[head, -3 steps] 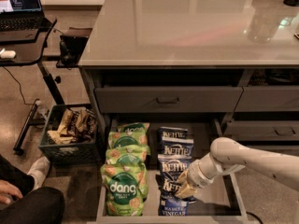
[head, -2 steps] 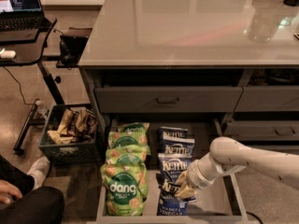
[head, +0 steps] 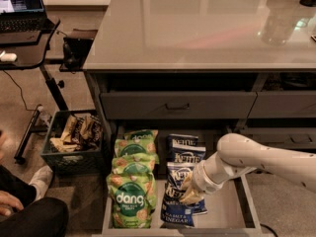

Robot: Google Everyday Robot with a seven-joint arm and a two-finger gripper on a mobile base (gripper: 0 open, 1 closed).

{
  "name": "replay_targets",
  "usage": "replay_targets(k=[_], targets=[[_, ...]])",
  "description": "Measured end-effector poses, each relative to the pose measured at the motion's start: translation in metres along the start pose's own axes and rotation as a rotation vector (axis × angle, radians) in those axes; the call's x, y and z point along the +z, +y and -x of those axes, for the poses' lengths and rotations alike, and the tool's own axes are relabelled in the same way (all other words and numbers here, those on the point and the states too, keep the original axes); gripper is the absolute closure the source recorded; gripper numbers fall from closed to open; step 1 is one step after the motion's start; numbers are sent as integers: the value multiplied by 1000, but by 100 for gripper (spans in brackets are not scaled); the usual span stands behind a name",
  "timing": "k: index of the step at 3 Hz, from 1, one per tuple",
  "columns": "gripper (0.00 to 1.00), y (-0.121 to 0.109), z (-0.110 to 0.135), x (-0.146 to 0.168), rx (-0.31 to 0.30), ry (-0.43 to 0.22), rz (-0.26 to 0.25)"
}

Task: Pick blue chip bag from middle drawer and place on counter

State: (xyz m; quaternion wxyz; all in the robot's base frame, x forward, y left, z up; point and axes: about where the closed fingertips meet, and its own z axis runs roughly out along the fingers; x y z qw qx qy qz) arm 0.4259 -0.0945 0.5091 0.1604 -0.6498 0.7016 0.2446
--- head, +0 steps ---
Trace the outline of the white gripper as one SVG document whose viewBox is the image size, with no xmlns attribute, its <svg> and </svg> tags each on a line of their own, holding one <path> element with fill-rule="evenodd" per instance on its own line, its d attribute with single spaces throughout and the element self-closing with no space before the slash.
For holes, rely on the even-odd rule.
<svg viewBox="0 0 316 237">
<path fill-rule="evenodd" d="M 188 173 L 184 178 L 181 190 L 185 192 L 180 198 L 180 202 L 183 204 L 197 203 L 204 199 L 203 193 L 214 192 L 213 182 L 207 176 L 202 163 L 198 163 L 194 167 L 193 173 Z"/>
</svg>

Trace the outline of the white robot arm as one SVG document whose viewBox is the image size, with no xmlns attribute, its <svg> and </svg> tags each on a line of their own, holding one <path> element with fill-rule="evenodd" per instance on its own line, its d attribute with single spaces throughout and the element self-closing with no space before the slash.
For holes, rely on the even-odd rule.
<svg viewBox="0 0 316 237">
<path fill-rule="evenodd" d="M 197 163 L 183 184 L 183 204 L 193 204 L 219 191 L 229 181 L 256 169 L 268 171 L 316 192 L 316 155 L 262 145 L 244 135 L 228 133 L 216 152 Z"/>
</svg>

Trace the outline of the person's hand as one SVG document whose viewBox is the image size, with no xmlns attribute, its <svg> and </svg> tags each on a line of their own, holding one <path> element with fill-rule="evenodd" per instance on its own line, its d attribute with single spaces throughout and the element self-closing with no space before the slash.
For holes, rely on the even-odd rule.
<svg viewBox="0 0 316 237">
<path fill-rule="evenodd" d="M 9 207 L 15 208 L 18 211 L 21 211 L 24 208 L 18 198 L 7 192 L 0 191 L 0 214 L 3 216 L 10 216 L 12 212 Z"/>
</svg>

